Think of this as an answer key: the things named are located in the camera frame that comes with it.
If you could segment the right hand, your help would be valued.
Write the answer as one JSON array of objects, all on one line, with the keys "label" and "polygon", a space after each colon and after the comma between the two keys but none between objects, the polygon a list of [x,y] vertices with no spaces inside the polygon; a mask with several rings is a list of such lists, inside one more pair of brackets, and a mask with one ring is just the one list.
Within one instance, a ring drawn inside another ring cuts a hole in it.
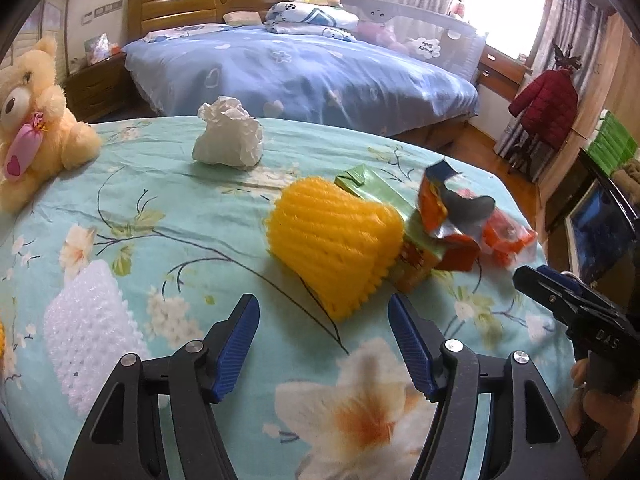
[{"label": "right hand", "polygon": [[597,389],[587,390],[588,360],[577,361],[570,369],[575,391],[565,411],[572,437],[590,418],[604,429],[602,440],[582,456],[589,479],[604,479],[618,464],[639,430],[639,384],[626,398],[618,398]]}]

